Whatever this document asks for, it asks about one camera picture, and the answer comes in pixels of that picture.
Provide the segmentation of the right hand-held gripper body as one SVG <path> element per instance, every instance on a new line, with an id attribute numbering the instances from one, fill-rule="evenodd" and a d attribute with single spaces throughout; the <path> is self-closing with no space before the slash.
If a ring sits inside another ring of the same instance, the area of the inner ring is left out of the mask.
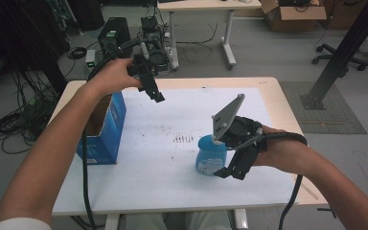
<path id="1" fill-rule="evenodd" d="M 212 116 L 212 140 L 224 143 L 229 150 L 247 148 L 263 150 L 265 140 L 262 124 L 237 115 L 244 98 L 244 94 L 239 94 L 231 103 Z"/>

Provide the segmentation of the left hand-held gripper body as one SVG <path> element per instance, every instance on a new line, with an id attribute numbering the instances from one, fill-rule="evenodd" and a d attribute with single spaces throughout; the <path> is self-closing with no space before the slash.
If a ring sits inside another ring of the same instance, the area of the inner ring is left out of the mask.
<path id="1" fill-rule="evenodd" d="M 133 64 L 128 66 L 127 72 L 141 82 L 143 90 L 152 92 L 156 89 L 152 64 L 143 55 L 133 56 Z"/>

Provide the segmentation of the blue spray bottle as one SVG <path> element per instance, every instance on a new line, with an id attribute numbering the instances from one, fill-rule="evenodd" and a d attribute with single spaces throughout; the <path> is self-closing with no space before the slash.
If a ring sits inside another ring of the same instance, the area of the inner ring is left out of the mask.
<path id="1" fill-rule="evenodd" d="M 227 149 L 224 143 L 214 141 L 211 135 L 206 135 L 199 139 L 198 148 L 195 169 L 199 173 L 213 175 L 225 166 Z"/>

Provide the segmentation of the person's left hand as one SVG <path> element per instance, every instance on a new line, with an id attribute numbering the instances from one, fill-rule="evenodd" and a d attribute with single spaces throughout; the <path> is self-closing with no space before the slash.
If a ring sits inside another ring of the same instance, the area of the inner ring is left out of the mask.
<path id="1" fill-rule="evenodd" d="M 117 58 L 111 60 L 92 80 L 89 80 L 86 85 L 100 96 L 120 92 L 130 87 L 139 88 L 142 86 L 141 82 L 131 77 L 127 72 L 127 68 L 132 64 L 132 58 Z"/>

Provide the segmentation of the person's right hand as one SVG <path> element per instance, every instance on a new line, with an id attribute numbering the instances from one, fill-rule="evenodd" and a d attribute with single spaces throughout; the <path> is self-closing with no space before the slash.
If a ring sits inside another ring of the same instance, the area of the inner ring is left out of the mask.
<path id="1" fill-rule="evenodd" d="M 286 173 L 301 174 L 300 156 L 306 146 L 293 140 L 268 140 L 254 165 L 276 168 Z"/>

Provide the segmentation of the black electronic equipment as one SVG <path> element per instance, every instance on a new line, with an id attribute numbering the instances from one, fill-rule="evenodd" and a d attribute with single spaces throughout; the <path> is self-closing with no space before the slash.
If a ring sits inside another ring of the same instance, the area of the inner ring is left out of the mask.
<path id="1" fill-rule="evenodd" d="M 162 30 L 155 16 L 141 18 L 142 38 L 147 51 L 145 57 L 155 65 L 158 72 L 168 70 L 169 59 L 164 45 Z"/>

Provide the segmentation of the white power strip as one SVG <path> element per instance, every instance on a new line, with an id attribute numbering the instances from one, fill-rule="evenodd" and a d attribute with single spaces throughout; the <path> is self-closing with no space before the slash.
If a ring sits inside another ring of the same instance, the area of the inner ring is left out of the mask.
<path id="1" fill-rule="evenodd" d="M 177 50 L 174 47 L 169 48 L 169 57 L 172 69 L 177 70 L 179 68 L 179 60 Z"/>

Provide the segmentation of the black computer tower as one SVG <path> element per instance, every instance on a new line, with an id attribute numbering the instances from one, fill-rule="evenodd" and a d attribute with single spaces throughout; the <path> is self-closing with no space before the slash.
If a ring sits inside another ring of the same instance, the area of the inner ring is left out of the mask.
<path id="1" fill-rule="evenodd" d="M 125 17 L 110 17 L 98 36 L 105 56 L 115 52 L 122 44 L 130 41 L 130 32 Z"/>

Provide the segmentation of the small white device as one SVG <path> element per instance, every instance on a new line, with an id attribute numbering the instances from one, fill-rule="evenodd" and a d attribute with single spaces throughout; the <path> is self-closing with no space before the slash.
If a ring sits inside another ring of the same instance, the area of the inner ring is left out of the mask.
<path id="1" fill-rule="evenodd" d="M 96 66 L 96 51 L 88 50 L 85 56 L 86 67 L 91 70 Z"/>

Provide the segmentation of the blue cardboard box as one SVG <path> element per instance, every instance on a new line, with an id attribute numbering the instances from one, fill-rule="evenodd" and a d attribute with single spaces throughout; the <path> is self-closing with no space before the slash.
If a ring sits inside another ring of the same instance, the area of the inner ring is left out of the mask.
<path id="1" fill-rule="evenodd" d="M 104 96 L 91 113 L 86 126 L 87 164 L 116 164 L 126 117 L 121 92 Z"/>

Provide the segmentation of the white background table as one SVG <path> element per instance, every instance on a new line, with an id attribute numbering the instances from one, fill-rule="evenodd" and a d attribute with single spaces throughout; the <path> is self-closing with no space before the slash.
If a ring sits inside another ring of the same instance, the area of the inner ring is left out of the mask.
<path id="1" fill-rule="evenodd" d="M 230 34 L 235 11 L 256 10 L 261 7 L 260 0 L 157 0 L 157 9 L 169 14 L 170 42 L 166 47 L 177 50 L 175 26 L 179 20 L 190 22 L 205 22 L 225 24 L 224 36 L 220 39 L 223 53 L 227 57 L 227 67 L 232 69 L 237 65 L 230 46 Z"/>

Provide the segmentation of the grey floor mat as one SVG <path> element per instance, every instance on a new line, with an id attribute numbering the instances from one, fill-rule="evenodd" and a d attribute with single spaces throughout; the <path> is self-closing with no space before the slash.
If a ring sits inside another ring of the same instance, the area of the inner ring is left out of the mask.
<path id="1" fill-rule="evenodd" d="M 321 109 L 306 109 L 300 97 L 309 93 L 313 81 L 281 81 L 280 85 L 304 133 L 366 134 L 336 86 L 326 94 Z"/>

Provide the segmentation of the brown cardboard box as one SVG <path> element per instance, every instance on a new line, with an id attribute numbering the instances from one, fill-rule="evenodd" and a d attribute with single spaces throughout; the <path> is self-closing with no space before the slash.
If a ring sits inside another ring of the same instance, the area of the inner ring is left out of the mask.
<path id="1" fill-rule="evenodd" d="M 309 32 L 327 18 L 319 0 L 260 0 L 264 21 L 272 32 Z"/>

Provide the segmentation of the black metal stand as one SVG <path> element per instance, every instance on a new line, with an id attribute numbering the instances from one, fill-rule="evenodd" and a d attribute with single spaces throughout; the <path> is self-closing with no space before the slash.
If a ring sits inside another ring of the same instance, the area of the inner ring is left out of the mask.
<path id="1" fill-rule="evenodd" d="M 322 103 L 335 81 L 347 67 L 349 60 L 368 37 L 368 2 L 356 18 L 349 31 L 335 50 L 318 80 L 309 93 L 300 96 L 302 106 L 307 110 L 323 110 Z"/>

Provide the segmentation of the person's white sleeve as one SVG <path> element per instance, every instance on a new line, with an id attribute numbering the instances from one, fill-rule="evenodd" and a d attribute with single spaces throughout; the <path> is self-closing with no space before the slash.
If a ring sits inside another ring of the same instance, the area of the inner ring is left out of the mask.
<path id="1" fill-rule="evenodd" d="M 52 230 L 46 222 L 35 218 L 10 218 L 0 221 L 0 230 Z"/>

